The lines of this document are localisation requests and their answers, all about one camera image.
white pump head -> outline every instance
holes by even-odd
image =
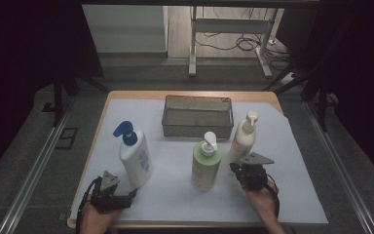
[[[205,141],[202,144],[202,153],[205,156],[212,156],[214,151],[217,150],[217,138],[214,132],[205,133]]]
[[[248,111],[247,115],[245,116],[245,123],[243,124],[243,129],[248,132],[254,131],[254,126],[256,125],[257,120],[259,119],[259,115],[256,111]]]

green bottle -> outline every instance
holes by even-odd
[[[217,148],[213,132],[205,134],[205,140],[196,144],[193,150],[192,184],[201,191],[208,191],[215,182],[221,161],[221,148]]]

pump dispenser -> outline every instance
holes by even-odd
[[[256,140],[256,122],[258,118],[259,115],[256,111],[248,111],[245,120],[239,123],[230,147],[227,165],[239,163],[244,156],[250,153],[251,147]]]
[[[114,137],[123,136],[120,145],[120,159],[126,168],[131,184],[139,188],[150,178],[153,168],[145,134],[134,131],[130,121],[122,122],[113,133]]]
[[[214,185],[221,156],[215,133],[205,133],[205,140],[198,142],[193,150],[192,184],[195,188],[208,191]]]

person's left hand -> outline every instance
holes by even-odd
[[[82,234],[104,234],[111,224],[111,221],[120,214],[122,210],[116,210],[107,214],[99,213],[88,201],[82,214],[81,233]]]

hand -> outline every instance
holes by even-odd
[[[276,193],[279,193],[279,189],[270,180],[268,181],[268,184],[276,191]],[[275,201],[269,190],[263,187],[259,191],[250,191],[244,186],[242,186],[242,189],[244,190],[251,207],[257,212],[269,233],[283,234],[284,230],[275,216]]]
[[[88,201],[83,208],[81,233],[82,234],[104,234],[111,221],[120,214],[122,210],[112,211],[107,214],[99,213]]]

